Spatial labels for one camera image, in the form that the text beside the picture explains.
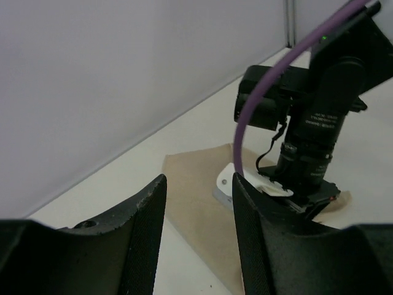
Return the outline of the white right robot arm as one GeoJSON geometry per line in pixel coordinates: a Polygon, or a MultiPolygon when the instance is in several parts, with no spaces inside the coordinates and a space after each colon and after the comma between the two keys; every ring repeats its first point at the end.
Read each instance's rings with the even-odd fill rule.
{"type": "Polygon", "coordinates": [[[383,22],[388,8],[376,1],[324,34],[308,68],[282,70],[249,121],[283,139],[277,164],[256,170],[278,187],[272,199],[305,218],[340,194],[324,176],[346,116],[367,110],[361,94],[392,77],[392,31],[383,22]]]}

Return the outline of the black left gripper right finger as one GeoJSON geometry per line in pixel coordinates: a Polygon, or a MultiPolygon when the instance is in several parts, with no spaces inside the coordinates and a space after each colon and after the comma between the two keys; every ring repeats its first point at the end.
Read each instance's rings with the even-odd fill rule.
{"type": "Polygon", "coordinates": [[[234,198],[246,294],[391,294],[392,225],[335,229],[246,188],[234,198]]]}

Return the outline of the beige cloth napkin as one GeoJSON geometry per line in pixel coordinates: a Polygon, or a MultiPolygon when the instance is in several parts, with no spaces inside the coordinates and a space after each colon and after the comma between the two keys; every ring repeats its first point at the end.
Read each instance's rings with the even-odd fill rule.
{"type": "Polygon", "coordinates": [[[219,173],[232,162],[230,143],[167,155],[166,217],[232,294],[244,294],[233,212],[214,196],[219,173]]]}

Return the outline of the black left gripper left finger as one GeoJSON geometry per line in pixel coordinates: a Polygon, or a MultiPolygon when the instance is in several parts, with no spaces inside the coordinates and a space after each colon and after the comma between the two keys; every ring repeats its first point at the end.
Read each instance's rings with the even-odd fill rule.
{"type": "Polygon", "coordinates": [[[72,228],[1,221],[2,294],[152,294],[167,179],[72,228]]]}

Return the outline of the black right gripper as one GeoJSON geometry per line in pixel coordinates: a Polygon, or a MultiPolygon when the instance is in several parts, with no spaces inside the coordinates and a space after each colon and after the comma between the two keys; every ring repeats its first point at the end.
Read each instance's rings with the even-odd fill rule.
{"type": "Polygon", "coordinates": [[[340,194],[337,185],[324,179],[332,150],[315,144],[282,143],[272,178],[292,191],[287,206],[306,219],[315,218],[340,194]]]}

